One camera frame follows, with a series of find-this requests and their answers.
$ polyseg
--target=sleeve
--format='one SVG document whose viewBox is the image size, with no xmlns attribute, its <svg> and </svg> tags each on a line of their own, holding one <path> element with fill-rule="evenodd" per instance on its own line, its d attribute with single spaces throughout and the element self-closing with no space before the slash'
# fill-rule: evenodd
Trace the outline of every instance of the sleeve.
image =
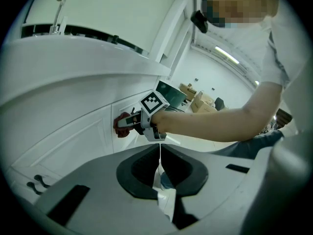
<svg viewBox="0 0 313 235">
<path fill-rule="evenodd" d="M 284 66 L 279 62 L 273 43 L 267 45 L 262 62 L 261 82 L 272 82 L 285 88 L 289 82 Z"/>
</svg>

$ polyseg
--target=ceiling light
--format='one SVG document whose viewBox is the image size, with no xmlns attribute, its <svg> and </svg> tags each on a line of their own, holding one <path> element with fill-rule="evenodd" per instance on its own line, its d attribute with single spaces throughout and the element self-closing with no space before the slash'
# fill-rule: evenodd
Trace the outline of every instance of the ceiling light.
<svg viewBox="0 0 313 235">
<path fill-rule="evenodd" d="M 239 61 L 233 56 L 229 55 L 225 50 L 222 50 L 220 47 L 217 46 L 215 47 L 215 49 L 218 50 L 220 53 L 223 53 L 226 57 L 230 58 L 236 64 L 239 64 Z"/>
</svg>

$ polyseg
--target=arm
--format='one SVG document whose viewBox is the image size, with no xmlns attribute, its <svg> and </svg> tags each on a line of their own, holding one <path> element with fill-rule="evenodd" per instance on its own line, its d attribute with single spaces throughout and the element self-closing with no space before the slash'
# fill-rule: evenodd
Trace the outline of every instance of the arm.
<svg viewBox="0 0 313 235">
<path fill-rule="evenodd" d="M 245 141 L 258 135 L 276 113 L 282 86 L 261 83 L 241 109 L 215 113 L 157 112 L 152 116 L 159 132 L 219 142 Z"/>
</svg>

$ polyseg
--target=faucet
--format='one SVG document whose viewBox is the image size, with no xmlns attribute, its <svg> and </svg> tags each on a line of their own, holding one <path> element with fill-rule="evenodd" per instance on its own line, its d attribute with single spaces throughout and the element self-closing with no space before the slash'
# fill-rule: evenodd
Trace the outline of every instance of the faucet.
<svg viewBox="0 0 313 235">
<path fill-rule="evenodd" d="M 59 20 L 61 10 L 62 10 L 66 0 L 57 0 L 57 1 L 60 1 L 60 5 L 59 5 L 59 8 L 57 10 L 57 14 L 55 15 L 53 25 L 50 27 L 50 35 L 56 35 L 59 32 L 58 31 L 58 20 Z"/>
</svg>

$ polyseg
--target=red object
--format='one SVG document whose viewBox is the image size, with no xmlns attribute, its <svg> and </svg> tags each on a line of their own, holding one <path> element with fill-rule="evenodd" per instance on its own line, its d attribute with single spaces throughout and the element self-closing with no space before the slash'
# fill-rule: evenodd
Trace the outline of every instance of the red object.
<svg viewBox="0 0 313 235">
<path fill-rule="evenodd" d="M 133 130 L 133 127 L 117 127 L 117 122 L 119 122 L 121 119 L 129 117 L 130 114 L 127 112 L 123 112 L 120 116 L 118 116 L 116 119 L 114 119 L 113 122 L 113 128 L 115 130 L 115 133 L 117 134 L 118 138 L 125 138 L 128 136 L 129 131 Z"/>
</svg>

